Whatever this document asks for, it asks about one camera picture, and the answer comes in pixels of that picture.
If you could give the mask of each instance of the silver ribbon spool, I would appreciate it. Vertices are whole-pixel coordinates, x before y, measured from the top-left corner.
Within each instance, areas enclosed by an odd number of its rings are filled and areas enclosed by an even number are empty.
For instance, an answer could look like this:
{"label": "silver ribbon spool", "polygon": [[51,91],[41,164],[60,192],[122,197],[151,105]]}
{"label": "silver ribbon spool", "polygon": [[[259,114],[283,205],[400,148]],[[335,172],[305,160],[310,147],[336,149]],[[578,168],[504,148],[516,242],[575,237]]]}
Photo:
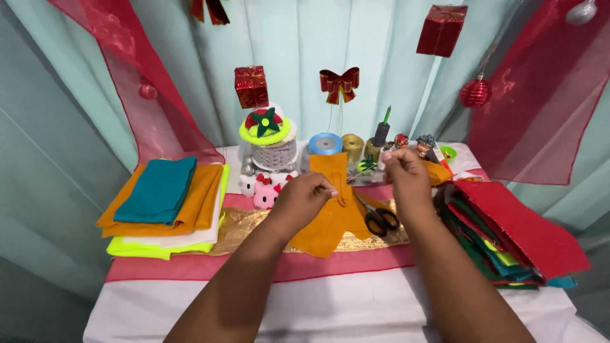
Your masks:
{"label": "silver ribbon spool", "polygon": [[267,170],[280,170],[291,166],[296,157],[296,140],[280,146],[252,144],[252,160]]}

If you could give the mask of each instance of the red bow ornament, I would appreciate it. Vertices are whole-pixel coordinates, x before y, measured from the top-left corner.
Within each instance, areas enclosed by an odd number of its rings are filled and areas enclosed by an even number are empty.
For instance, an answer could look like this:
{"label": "red bow ornament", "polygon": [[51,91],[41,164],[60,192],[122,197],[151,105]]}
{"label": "red bow ornament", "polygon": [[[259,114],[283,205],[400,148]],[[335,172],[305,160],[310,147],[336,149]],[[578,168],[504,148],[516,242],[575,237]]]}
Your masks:
{"label": "red bow ornament", "polygon": [[320,85],[322,92],[328,92],[326,102],[329,104],[339,104],[339,93],[343,95],[343,102],[348,103],[356,97],[354,88],[360,84],[360,68],[353,67],[348,69],[343,75],[339,76],[330,70],[320,70]]}
{"label": "red bow ornament", "polygon": [[262,173],[259,173],[256,176],[256,181],[262,182],[262,184],[265,185],[265,186],[271,183],[271,179],[270,178],[265,178],[265,175],[263,175]]}
{"label": "red bow ornament", "polygon": [[203,23],[204,2],[207,5],[207,11],[210,12],[212,25],[226,25],[231,23],[220,0],[192,0],[191,5],[188,7],[188,12]]}

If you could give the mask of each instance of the red ornament ball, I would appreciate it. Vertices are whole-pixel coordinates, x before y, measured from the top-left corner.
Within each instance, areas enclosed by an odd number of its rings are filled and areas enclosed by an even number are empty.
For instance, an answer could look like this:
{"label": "red ornament ball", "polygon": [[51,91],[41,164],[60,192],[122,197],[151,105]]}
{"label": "red ornament ball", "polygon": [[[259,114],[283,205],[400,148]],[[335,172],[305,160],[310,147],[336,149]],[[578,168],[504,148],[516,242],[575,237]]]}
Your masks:
{"label": "red ornament ball", "polygon": [[464,107],[481,107],[492,96],[492,89],[485,80],[471,80],[459,91],[459,100]]}
{"label": "red ornament ball", "polygon": [[157,95],[159,94],[157,92],[157,89],[150,84],[142,84],[140,85],[140,88],[138,89],[138,93],[140,94],[140,96],[146,100],[152,100],[154,98],[157,98]]}

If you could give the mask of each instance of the hello kitty plush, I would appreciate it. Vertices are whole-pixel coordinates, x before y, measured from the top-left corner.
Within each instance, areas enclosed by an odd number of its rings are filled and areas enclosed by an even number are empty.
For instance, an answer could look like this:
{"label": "hello kitty plush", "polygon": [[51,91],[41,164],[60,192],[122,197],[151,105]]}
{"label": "hello kitty plush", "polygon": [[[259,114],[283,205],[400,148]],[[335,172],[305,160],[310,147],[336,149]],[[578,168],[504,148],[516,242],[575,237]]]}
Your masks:
{"label": "hello kitty plush", "polygon": [[284,185],[291,179],[296,178],[298,175],[299,175],[299,172],[296,170],[293,170],[290,173],[272,173],[270,176],[271,184],[274,186],[277,184]]}
{"label": "hello kitty plush", "polygon": [[259,180],[259,182],[268,180],[266,181],[267,184],[270,184],[271,182],[269,173],[259,173],[257,176],[240,175],[239,180],[242,183],[242,194],[248,198],[252,198],[254,196],[254,184],[257,182],[257,180]]}
{"label": "hello kitty plush", "polygon": [[271,209],[278,199],[282,185],[265,185],[261,182],[254,184],[254,207],[258,209]]}

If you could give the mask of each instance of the pink organza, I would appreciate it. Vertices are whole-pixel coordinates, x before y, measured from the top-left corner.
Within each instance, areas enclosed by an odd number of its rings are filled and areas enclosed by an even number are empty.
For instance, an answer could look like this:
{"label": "pink organza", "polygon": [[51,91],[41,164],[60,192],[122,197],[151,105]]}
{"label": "pink organza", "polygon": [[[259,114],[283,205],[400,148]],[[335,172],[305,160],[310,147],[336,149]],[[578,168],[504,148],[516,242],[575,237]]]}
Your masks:
{"label": "pink organza", "polygon": [[589,23],[565,14],[582,0],[545,0],[489,79],[468,145],[491,178],[570,183],[584,130],[610,75],[610,2]]}
{"label": "pink organza", "polygon": [[[127,280],[208,281],[231,257],[178,255],[169,261],[115,257],[105,282]],[[333,253],[328,259],[305,253],[282,254],[273,282],[288,282],[352,273],[378,272],[415,265],[410,245]]]}
{"label": "pink organza", "polygon": [[[187,156],[224,163],[197,128],[129,0],[48,1],[97,39],[138,145],[138,164]],[[140,96],[143,85],[157,96]]]}

